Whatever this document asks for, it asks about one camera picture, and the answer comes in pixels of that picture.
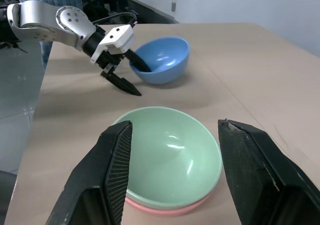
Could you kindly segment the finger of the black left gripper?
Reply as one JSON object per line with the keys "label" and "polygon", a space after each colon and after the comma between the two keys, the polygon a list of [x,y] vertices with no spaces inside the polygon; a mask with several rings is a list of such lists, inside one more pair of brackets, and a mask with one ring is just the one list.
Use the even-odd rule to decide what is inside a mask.
{"label": "finger of the black left gripper", "polygon": [[124,55],[131,62],[131,64],[139,71],[147,73],[152,71],[150,67],[146,64],[146,62],[131,49],[126,51]]}
{"label": "finger of the black left gripper", "polygon": [[114,71],[117,66],[109,63],[100,73],[102,77],[108,80],[111,84],[113,84],[118,89],[126,92],[128,94],[134,96],[141,96],[142,94],[138,91],[138,89],[131,84],[128,80],[123,77],[117,76]]}

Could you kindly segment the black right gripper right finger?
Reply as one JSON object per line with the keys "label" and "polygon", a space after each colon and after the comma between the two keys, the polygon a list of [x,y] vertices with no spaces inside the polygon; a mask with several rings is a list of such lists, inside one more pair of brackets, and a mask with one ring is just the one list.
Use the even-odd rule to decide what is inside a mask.
{"label": "black right gripper right finger", "polygon": [[320,191],[271,137],[252,125],[218,120],[226,181],[243,225],[318,225]]}

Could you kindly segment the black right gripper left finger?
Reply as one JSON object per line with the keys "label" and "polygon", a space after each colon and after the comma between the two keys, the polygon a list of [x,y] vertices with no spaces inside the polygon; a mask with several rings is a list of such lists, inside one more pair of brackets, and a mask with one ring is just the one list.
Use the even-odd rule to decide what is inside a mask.
{"label": "black right gripper left finger", "polygon": [[72,170],[48,225],[119,225],[129,181],[133,125],[126,120],[102,132]]}

